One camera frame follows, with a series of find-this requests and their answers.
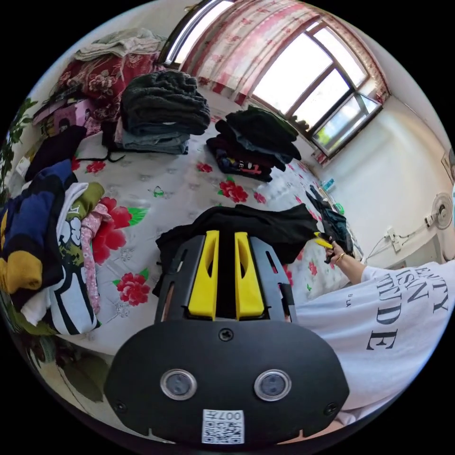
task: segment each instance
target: label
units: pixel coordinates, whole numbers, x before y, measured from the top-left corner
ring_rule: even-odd
[[[243,411],[204,409],[202,415],[203,444],[244,444]]]
[[[17,167],[16,167],[16,172],[21,176],[21,177],[24,177],[26,172],[27,172],[27,169],[28,167],[30,166],[30,161],[28,158],[21,158],[21,160],[19,161]]]

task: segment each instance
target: hand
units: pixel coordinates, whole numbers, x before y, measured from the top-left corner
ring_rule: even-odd
[[[326,257],[330,257],[330,263],[335,265],[340,256],[344,253],[343,248],[337,243],[332,242],[333,249],[326,248]]]

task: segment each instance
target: blue and yellow jacket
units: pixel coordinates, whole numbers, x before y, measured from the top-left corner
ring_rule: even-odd
[[[49,217],[56,197],[64,194],[71,175],[70,160],[43,169],[1,211],[0,288],[7,293],[41,287]]]

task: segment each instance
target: white t-shirt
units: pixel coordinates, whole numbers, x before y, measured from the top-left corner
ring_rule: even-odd
[[[348,425],[388,402],[417,376],[439,342],[455,301],[455,261],[384,270],[296,304],[299,324],[336,352],[350,393],[337,416]]]

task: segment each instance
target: gold bracelet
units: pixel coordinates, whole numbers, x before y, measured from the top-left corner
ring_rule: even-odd
[[[339,261],[341,261],[341,258],[342,258],[343,256],[346,256],[346,253],[341,253],[341,254],[340,254],[340,257],[335,261],[335,265],[338,264]]]

